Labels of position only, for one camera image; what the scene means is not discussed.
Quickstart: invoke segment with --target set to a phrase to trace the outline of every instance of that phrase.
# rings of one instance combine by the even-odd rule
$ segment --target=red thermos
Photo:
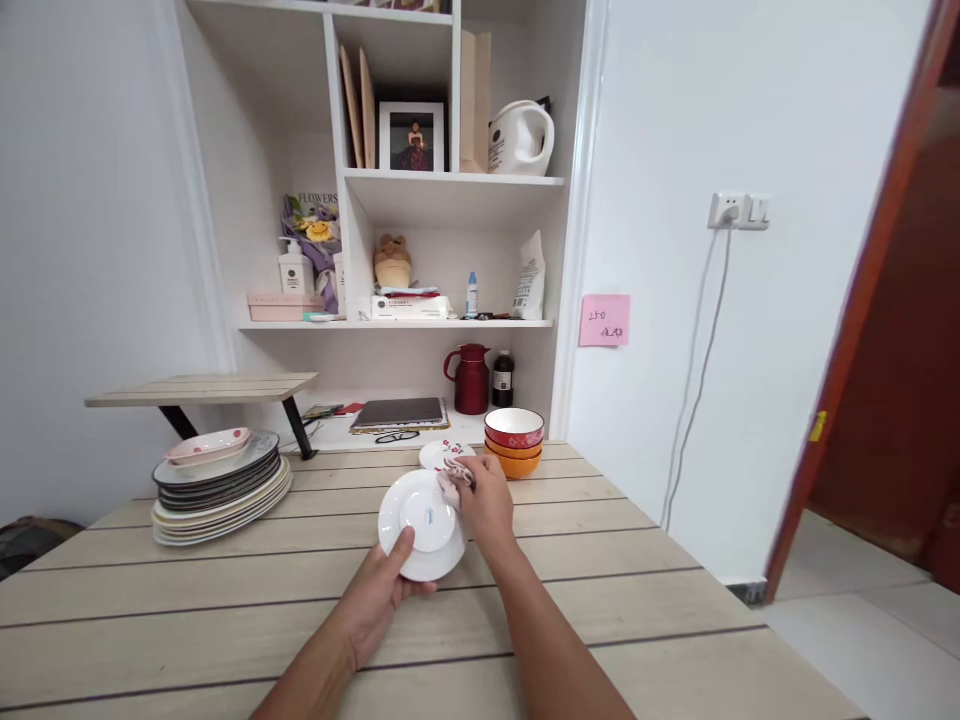
[[[490,391],[490,370],[483,356],[490,352],[490,348],[476,343],[461,345],[447,355],[443,362],[443,374],[447,380],[456,384],[453,395],[453,407],[464,415],[482,415],[487,411],[487,393]],[[450,377],[447,369],[450,359],[454,355],[460,356],[457,365],[457,376]]]

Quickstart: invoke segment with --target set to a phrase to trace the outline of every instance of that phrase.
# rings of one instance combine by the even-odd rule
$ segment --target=framed photo
[[[380,169],[443,172],[443,103],[380,103]]]

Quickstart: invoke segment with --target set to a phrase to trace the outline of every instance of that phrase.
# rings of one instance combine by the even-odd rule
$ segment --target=dark glass bottle
[[[493,363],[493,392],[496,407],[513,407],[513,360],[509,350],[501,350]]]

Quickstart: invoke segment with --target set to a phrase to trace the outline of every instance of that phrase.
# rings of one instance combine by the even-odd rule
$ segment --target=pink oval dish
[[[174,465],[200,465],[232,455],[250,440],[250,428],[231,428],[184,440],[164,457]]]

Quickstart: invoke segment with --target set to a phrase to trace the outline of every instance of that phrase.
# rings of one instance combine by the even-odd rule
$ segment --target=doorway
[[[804,513],[960,593],[960,2],[935,2],[767,572]]]

